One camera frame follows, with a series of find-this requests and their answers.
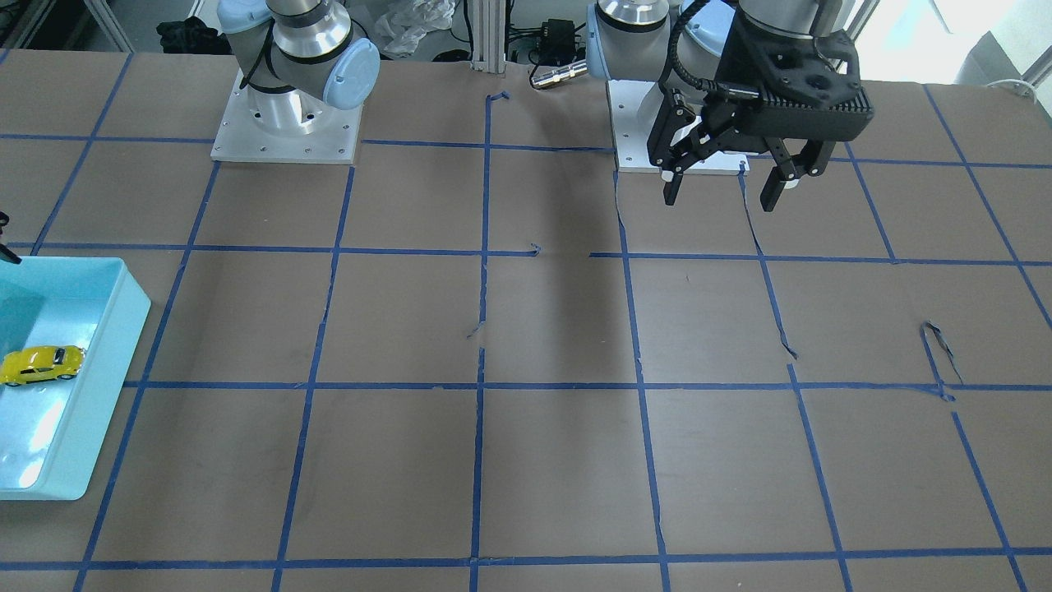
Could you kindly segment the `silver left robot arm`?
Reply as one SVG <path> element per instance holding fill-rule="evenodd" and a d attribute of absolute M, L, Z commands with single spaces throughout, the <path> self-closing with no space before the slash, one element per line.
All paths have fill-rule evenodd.
<path fill-rule="evenodd" d="M 760 206 L 825 172 L 832 150 L 875 116 L 845 30 L 849 1 L 598 1 L 586 63 L 602 80 L 653 83 L 648 161 L 666 205 L 715 154 L 768 154 Z"/>

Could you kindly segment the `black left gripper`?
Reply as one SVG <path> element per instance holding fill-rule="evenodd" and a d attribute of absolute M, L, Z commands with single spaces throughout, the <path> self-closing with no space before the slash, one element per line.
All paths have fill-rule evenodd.
<path fill-rule="evenodd" d="M 778 198 L 820 176 L 832 146 L 856 139 L 874 108 L 858 74 L 844 12 L 734 12 L 710 77 L 688 72 L 679 54 L 693 12 L 680 12 L 658 79 L 662 104 L 649 134 L 662 199 L 674 206 L 684 172 L 717 151 L 771 154 L 777 161 L 760 191 L 773 212 Z"/>

